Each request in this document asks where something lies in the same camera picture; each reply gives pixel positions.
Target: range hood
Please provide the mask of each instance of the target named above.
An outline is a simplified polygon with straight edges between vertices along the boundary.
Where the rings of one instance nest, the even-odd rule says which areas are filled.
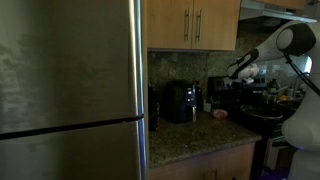
[[[285,7],[261,3],[254,0],[242,0],[240,20],[267,16],[286,20],[299,20],[303,22],[317,22],[318,4],[309,5],[306,2],[304,10],[292,10]]]

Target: tile backsplash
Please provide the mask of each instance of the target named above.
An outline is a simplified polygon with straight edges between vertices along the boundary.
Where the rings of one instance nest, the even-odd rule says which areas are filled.
[[[200,87],[203,89],[203,96],[205,96],[209,76],[225,76],[227,67],[236,58],[243,56],[249,50],[261,44],[280,26],[266,27],[263,24],[265,20],[267,18],[262,17],[239,21],[236,49],[234,51],[149,51],[149,83],[155,85],[158,96],[162,99],[164,86],[171,80],[186,80],[190,83],[200,81]],[[307,57],[301,57],[293,61],[301,70],[304,70]],[[284,58],[257,64],[260,67],[266,67],[267,82],[276,78],[282,87],[294,84],[297,75],[285,63]]]

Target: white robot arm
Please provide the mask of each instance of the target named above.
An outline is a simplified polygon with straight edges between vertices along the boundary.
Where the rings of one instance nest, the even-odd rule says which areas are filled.
[[[312,59],[310,78],[313,83],[297,111],[282,125],[286,140],[299,150],[295,153],[289,180],[320,178],[320,23],[290,21],[265,42],[228,67],[231,79],[254,77],[254,62],[307,55]]]

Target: granite countertop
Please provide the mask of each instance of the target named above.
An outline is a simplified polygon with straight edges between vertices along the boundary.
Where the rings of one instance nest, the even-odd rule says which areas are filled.
[[[150,168],[174,163],[261,140],[253,131],[227,119],[200,112],[196,122],[160,120],[157,131],[149,132]]]

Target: wooden cabinet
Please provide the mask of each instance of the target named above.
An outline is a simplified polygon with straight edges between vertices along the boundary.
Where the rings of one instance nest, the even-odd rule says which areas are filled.
[[[149,48],[234,50],[240,0],[148,0]]]
[[[259,2],[275,4],[291,9],[303,9],[306,3],[305,0],[256,0]]]
[[[254,144],[153,168],[149,179],[249,180]]]

